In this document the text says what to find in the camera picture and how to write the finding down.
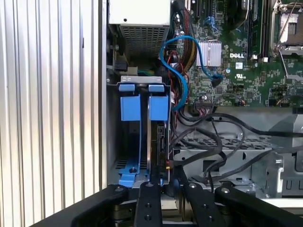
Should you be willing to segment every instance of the blue plastic bracket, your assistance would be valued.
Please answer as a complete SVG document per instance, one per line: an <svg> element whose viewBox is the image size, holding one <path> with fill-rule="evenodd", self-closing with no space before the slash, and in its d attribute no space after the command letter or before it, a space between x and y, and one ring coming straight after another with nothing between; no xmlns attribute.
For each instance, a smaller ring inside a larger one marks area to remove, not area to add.
<svg viewBox="0 0 303 227"><path fill-rule="evenodd" d="M140 94L120 97L121 120L126 122L141 120Z"/></svg>
<svg viewBox="0 0 303 227"><path fill-rule="evenodd" d="M149 92L164 92L164 85L150 84L148 86Z"/></svg>
<svg viewBox="0 0 303 227"><path fill-rule="evenodd" d="M119 91L134 91L134 84L120 84Z"/></svg>
<svg viewBox="0 0 303 227"><path fill-rule="evenodd" d="M167 121L169 116L169 97L149 97L149 119L151 121Z"/></svg>
<svg viewBox="0 0 303 227"><path fill-rule="evenodd" d="M119 180L119 184L125 187L131 188L134 184L136 175L140 173L140 161L141 161L141 146L142 146L142 122L140 121L140 132L139 132L139 158L135 157L129 158L125 168L119 170L119 174L121 174L121 178Z"/></svg>

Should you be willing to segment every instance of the expansion slot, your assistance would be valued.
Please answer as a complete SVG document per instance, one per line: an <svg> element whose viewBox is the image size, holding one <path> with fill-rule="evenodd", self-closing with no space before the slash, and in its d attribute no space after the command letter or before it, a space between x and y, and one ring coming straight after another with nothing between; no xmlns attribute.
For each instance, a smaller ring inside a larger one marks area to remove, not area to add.
<svg viewBox="0 0 303 227"><path fill-rule="evenodd" d="M271 0L263 0L263 21L262 21L262 38L261 38L261 57L268 57L270 48L270 21L272 5Z"/></svg>

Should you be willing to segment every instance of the motherboard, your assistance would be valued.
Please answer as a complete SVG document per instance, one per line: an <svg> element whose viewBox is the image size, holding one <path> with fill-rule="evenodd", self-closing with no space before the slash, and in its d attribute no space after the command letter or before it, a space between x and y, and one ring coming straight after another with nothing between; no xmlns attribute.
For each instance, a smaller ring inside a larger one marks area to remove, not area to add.
<svg viewBox="0 0 303 227"><path fill-rule="evenodd" d="M229 20L233 18L230 14L240 17L239 12L232 12L237 8L233 2L194 0L190 6L188 4L196 40L201 47L208 44L210 50L209 59L203 59L209 63L205 66L224 77L220 85L213 87L201 71L197 58L197 63L188 72L188 104L197 101L210 104L218 96L229 93L245 103L224 97L220 105L303 106L300 97L286 98L303 95L303 0L239 0L240 8L247 4L247 15L242 24L233 23L236 27L231 27ZM207 22L209 18L212 18L211 23ZM178 52L181 53L182 48L183 44L179 42ZM215 62L217 58L221 60L219 65Z"/></svg>

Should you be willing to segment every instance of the ribbed metal panel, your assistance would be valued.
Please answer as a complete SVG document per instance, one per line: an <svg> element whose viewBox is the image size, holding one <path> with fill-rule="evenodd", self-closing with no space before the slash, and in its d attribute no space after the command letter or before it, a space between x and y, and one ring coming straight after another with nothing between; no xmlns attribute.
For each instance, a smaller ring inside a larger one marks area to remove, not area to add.
<svg viewBox="0 0 303 227"><path fill-rule="evenodd" d="M0 225L99 190L98 0L0 0Z"/></svg>

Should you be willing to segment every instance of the dell logo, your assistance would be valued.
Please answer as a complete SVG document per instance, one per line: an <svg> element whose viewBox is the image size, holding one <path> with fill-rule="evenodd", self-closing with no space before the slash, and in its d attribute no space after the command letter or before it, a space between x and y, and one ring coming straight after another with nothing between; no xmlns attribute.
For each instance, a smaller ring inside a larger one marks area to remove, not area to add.
<svg viewBox="0 0 303 227"><path fill-rule="evenodd" d="M243 53L230 53L230 58L244 58Z"/></svg>

